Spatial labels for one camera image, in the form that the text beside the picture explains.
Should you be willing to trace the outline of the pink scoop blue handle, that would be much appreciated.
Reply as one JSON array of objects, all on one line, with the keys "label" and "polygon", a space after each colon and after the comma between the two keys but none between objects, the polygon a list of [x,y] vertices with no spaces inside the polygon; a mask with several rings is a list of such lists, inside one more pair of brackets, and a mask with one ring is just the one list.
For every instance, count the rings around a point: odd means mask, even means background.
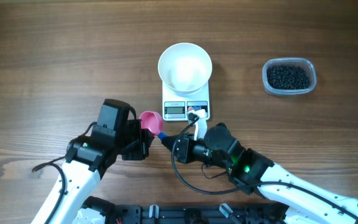
[{"label": "pink scoop blue handle", "polygon": [[140,116],[140,126],[143,132],[146,135],[148,140],[151,140],[155,137],[162,140],[167,137],[163,132],[163,118],[156,111],[144,111]]}]

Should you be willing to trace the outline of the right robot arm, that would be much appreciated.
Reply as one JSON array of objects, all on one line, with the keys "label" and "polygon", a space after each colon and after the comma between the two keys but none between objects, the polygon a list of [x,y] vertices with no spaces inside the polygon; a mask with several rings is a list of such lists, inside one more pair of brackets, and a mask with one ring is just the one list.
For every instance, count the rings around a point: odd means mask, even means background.
[{"label": "right robot arm", "polygon": [[194,161],[225,170],[234,191],[257,194],[277,203],[272,215],[284,223],[358,223],[358,199],[332,193],[285,170],[258,152],[241,146],[219,123],[202,138],[182,131],[159,134],[172,162]]}]

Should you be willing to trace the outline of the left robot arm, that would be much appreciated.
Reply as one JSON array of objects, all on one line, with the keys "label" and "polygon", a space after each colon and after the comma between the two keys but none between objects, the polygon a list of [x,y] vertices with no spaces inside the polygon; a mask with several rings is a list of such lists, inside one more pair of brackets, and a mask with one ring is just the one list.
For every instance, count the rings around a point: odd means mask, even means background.
[{"label": "left robot arm", "polygon": [[124,161],[149,156],[153,137],[141,127],[140,119],[129,119],[130,114],[136,114],[130,104],[106,99],[97,121],[68,143],[61,166],[49,161],[32,169],[36,172],[51,166],[59,173],[33,223],[71,223],[118,156]]}]

